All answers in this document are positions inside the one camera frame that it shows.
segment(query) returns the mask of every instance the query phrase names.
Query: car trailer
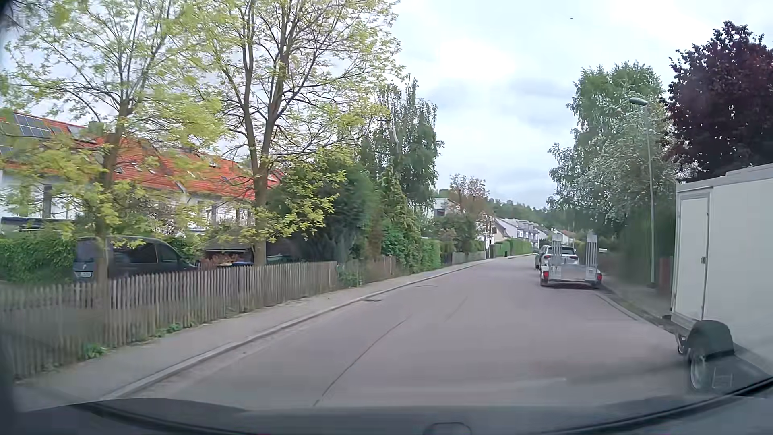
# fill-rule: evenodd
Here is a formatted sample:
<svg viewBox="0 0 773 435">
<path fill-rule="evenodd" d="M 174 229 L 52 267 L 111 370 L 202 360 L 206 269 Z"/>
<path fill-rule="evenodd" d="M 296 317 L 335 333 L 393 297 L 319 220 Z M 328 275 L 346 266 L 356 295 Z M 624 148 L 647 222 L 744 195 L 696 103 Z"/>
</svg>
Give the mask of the car trailer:
<svg viewBox="0 0 773 435">
<path fill-rule="evenodd" d="M 553 240 L 550 243 L 552 252 L 561 252 L 563 241 Z M 546 265 L 540 268 L 540 285 L 558 286 L 560 284 L 588 284 L 598 288 L 601 284 L 601 272 L 598 270 L 598 236 L 588 233 L 585 242 L 585 259 L 577 263 L 569 263 L 563 255 L 552 255 Z"/>
</svg>

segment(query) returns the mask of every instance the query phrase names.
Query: trailer door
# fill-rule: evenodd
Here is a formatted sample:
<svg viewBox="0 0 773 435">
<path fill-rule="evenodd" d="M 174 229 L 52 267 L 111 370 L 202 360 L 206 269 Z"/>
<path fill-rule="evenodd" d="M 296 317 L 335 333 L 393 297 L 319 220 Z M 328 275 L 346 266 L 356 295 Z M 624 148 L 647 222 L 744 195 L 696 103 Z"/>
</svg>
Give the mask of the trailer door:
<svg viewBox="0 0 773 435">
<path fill-rule="evenodd" d="M 703 319 L 708 230 L 709 197 L 682 199 L 679 207 L 674 311 L 694 320 Z"/>
</svg>

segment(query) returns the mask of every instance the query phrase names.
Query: lamp post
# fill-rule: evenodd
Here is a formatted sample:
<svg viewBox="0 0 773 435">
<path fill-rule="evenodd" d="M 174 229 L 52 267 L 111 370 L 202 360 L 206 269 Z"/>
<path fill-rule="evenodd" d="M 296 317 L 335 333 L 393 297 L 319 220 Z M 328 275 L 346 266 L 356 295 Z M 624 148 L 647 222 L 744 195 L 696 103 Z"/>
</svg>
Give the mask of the lamp post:
<svg viewBox="0 0 773 435">
<path fill-rule="evenodd" d="M 649 150 L 649 101 L 641 98 L 629 98 L 628 102 L 642 106 L 642 114 L 645 117 L 644 131 L 647 140 L 647 163 L 649 165 L 649 241 L 650 241 L 650 259 L 649 259 L 649 285 L 655 287 L 655 195 L 652 185 L 652 153 Z"/>
</svg>

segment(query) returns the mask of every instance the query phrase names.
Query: white box trailer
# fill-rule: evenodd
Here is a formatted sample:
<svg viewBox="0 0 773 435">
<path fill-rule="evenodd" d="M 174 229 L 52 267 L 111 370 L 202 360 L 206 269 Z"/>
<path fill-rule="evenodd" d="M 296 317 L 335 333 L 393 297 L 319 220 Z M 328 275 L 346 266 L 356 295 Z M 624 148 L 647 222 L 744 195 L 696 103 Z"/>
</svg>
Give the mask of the white box trailer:
<svg viewBox="0 0 773 435">
<path fill-rule="evenodd" d="M 771 224 L 773 163 L 676 188 L 669 326 L 695 391 L 737 391 L 773 375 Z"/>
</svg>

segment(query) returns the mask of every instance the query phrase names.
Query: road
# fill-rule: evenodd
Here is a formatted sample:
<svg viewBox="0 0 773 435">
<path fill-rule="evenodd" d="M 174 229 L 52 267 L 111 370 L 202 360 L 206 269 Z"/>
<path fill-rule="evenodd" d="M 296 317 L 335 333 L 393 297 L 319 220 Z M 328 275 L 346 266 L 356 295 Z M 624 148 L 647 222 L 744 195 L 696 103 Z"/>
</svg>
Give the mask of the road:
<svg viewBox="0 0 773 435">
<path fill-rule="evenodd" d="M 683 394 L 673 336 L 500 259 L 355 303 L 136 396 L 246 409 L 593 405 Z"/>
</svg>

